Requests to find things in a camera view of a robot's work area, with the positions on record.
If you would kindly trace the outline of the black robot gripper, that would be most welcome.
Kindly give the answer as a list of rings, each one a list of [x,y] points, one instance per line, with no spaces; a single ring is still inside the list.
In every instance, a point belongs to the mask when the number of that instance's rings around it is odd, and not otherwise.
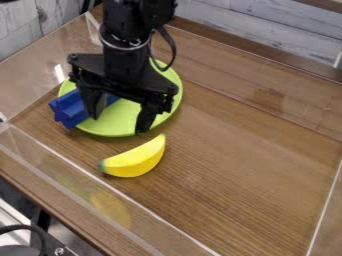
[[[180,86],[165,76],[176,58],[162,64],[151,54],[150,46],[105,47],[102,53],[73,53],[70,79],[81,91],[86,111],[94,120],[107,106],[107,94],[138,103],[135,133],[150,130],[157,116],[170,113]]]

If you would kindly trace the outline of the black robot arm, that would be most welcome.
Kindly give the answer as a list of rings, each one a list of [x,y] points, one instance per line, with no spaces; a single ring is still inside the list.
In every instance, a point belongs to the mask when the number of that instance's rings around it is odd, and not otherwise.
[[[180,86],[164,73],[153,54],[153,36],[161,34],[172,47],[176,41],[165,28],[178,7],[177,0],[103,0],[98,30],[103,52],[74,53],[70,80],[77,84],[87,114],[97,119],[110,94],[141,104],[135,131],[150,130],[157,116],[173,110]]]

